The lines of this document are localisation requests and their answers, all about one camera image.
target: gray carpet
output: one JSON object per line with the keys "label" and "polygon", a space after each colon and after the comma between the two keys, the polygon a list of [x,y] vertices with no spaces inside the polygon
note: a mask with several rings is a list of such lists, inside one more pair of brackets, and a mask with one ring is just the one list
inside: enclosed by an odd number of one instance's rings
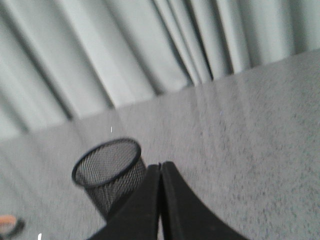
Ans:
{"label": "gray carpet", "polygon": [[303,53],[2,142],[0,214],[25,219],[17,240],[91,236],[105,223],[72,183],[72,168],[89,148],[130,136],[146,164],[175,162],[203,202],[249,239],[318,240],[319,66],[319,50]]}

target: curtain fold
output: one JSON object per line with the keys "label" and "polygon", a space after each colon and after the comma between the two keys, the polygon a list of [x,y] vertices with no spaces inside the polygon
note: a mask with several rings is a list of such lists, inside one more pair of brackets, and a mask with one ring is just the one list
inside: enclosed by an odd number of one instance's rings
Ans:
{"label": "curtain fold", "polygon": [[320,48],[318,0],[2,0],[0,139]]}

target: orange object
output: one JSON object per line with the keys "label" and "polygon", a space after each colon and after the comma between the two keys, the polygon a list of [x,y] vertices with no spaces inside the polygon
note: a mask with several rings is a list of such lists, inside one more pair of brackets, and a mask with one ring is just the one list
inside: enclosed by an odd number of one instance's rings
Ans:
{"label": "orange object", "polygon": [[24,222],[13,215],[0,215],[0,240],[17,234],[24,227]]}

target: curtain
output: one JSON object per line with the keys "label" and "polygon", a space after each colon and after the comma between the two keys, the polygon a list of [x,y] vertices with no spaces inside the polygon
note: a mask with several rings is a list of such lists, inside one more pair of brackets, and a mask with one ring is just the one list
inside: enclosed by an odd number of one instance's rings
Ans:
{"label": "curtain", "polygon": [[319,0],[1,0],[0,139],[320,48]]}

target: black mesh trash can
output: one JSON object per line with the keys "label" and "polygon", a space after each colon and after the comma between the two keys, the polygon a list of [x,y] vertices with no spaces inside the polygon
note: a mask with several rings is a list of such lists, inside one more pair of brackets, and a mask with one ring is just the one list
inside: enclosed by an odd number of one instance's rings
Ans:
{"label": "black mesh trash can", "polygon": [[74,166],[73,181],[84,188],[108,220],[138,187],[146,172],[139,144],[115,139],[91,149]]}

